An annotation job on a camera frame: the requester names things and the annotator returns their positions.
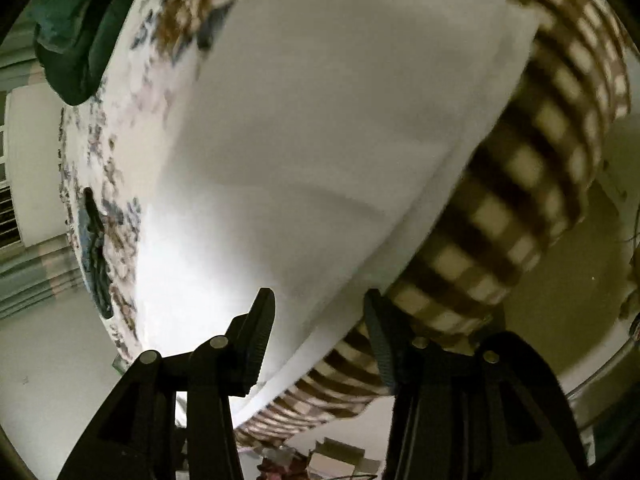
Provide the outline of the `striped green curtain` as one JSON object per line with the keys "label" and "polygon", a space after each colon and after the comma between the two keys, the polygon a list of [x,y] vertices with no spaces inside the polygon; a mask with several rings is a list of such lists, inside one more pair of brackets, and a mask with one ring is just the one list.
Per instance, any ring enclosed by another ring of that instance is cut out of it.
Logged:
{"label": "striped green curtain", "polygon": [[60,198],[63,103],[35,57],[21,15],[1,43],[1,316],[81,284]]}

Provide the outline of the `brown checkered blanket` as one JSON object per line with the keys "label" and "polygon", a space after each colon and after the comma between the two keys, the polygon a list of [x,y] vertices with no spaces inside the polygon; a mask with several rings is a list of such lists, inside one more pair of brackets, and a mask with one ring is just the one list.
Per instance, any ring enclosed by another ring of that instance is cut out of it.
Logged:
{"label": "brown checkered blanket", "polygon": [[628,37],[608,0],[511,0],[540,24],[524,72],[430,235],[387,291],[456,353],[584,218],[604,141],[631,108]]}

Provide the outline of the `white pants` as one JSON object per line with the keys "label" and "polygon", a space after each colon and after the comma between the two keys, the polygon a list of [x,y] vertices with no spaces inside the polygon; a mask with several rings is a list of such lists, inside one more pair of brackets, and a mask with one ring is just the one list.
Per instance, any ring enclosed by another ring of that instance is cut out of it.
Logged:
{"label": "white pants", "polygon": [[509,0],[235,0],[169,124],[142,221],[142,346],[277,303],[246,422],[396,280],[523,73],[536,15]]}

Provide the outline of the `folded teal garment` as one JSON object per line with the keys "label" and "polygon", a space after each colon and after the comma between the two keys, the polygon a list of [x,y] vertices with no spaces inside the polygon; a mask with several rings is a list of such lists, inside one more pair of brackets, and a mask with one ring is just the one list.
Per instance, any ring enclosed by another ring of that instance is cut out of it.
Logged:
{"label": "folded teal garment", "polygon": [[81,207],[78,211],[78,236],[80,263],[88,292],[102,318],[108,320],[114,315],[110,296],[111,279],[103,252],[104,225],[91,188],[82,190]]}

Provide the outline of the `dark green garment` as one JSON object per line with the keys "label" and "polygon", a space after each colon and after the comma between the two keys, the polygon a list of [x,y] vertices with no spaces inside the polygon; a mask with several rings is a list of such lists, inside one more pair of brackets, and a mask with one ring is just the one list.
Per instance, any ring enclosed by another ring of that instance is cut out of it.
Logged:
{"label": "dark green garment", "polygon": [[68,105],[97,91],[134,0],[32,0],[35,55]]}

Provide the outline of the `floral bed sheet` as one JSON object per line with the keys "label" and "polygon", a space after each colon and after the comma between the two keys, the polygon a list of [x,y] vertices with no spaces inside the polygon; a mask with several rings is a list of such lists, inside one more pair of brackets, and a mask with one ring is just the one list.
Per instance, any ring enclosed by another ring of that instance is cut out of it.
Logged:
{"label": "floral bed sheet", "polygon": [[141,353],[136,266],[142,223],[177,139],[188,95],[234,0],[134,0],[98,91],[61,114],[60,196],[80,266],[78,211],[91,188],[104,225],[112,318],[125,363]]}

